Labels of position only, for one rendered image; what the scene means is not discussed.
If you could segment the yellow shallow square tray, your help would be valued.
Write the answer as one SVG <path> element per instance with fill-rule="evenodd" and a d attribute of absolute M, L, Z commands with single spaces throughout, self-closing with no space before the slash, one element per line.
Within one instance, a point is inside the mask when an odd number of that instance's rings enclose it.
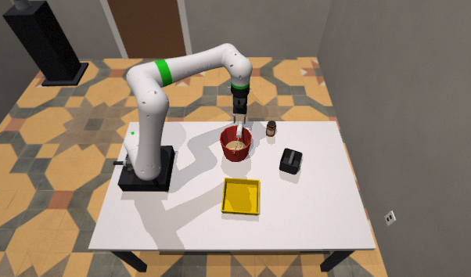
<path fill-rule="evenodd" d="M 260 180 L 225 178 L 221 212 L 259 215 Z"/>

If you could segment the small spice jar with black lid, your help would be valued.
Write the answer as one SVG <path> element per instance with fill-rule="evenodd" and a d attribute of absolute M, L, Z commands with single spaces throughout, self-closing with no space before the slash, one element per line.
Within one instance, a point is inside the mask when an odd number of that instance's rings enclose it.
<path fill-rule="evenodd" d="M 269 121 L 267 123 L 266 135 L 272 137 L 275 135 L 276 123 L 274 121 Z"/>

